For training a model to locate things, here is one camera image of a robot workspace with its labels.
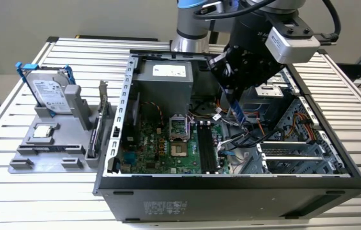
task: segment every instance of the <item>sticker label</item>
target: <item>sticker label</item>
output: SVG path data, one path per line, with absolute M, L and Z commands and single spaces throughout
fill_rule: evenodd
M 187 201 L 144 201 L 147 215 L 183 215 L 187 211 Z
M 217 107 L 216 112 L 217 112 L 217 113 L 221 113 L 221 112 L 223 112 L 223 109 L 221 109 L 220 107 Z
M 56 113 L 71 113 L 60 84 L 52 80 L 33 80 L 33 84 L 47 108 Z
M 187 66 L 153 65 L 153 76 L 185 77 Z
M 213 116 L 213 120 L 215 120 L 215 121 L 217 121 L 220 118 L 221 118 L 221 115 L 220 115 L 220 114 L 216 114 L 216 115 Z

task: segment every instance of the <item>circuit board component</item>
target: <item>circuit board component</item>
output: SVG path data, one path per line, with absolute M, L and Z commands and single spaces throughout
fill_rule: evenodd
M 173 115 L 169 118 L 171 141 L 188 141 L 188 119 L 183 115 Z
M 172 142 L 171 146 L 172 157 L 187 157 L 188 156 L 188 144 L 185 142 Z

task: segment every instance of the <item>green circuit board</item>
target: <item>green circuit board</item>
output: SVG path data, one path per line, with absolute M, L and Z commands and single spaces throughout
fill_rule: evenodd
M 212 126 L 213 148 L 221 138 L 221 127 Z M 197 126 L 191 124 L 188 142 L 169 140 L 169 128 L 161 128 L 159 133 L 156 125 L 144 121 L 141 123 L 140 143 L 136 151 L 136 162 L 128 169 L 132 174 L 200 174 L 200 153 L 197 140 Z M 228 165 L 219 170 L 219 173 L 229 173 Z

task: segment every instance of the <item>black connector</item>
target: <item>black connector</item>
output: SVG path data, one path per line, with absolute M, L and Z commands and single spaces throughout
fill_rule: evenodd
M 312 124 L 313 121 L 312 121 L 312 119 L 304 119 L 304 120 L 300 120 L 300 123 L 301 124 Z
M 119 138 L 119 133 L 121 132 L 121 129 L 119 127 L 115 127 L 115 130 L 113 130 L 113 137 L 115 138 Z
M 320 41 L 321 46 L 331 46 L 339 40 L 337 34 L 315 34 L 316 39 Z

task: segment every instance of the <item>hard drive label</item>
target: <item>hard drive label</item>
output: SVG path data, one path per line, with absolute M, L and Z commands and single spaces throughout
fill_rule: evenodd
M 33 84 L 45 107 L 56 113 L 69 113 L 71 109 L 60 84 L 52 80 L 33 80 Z

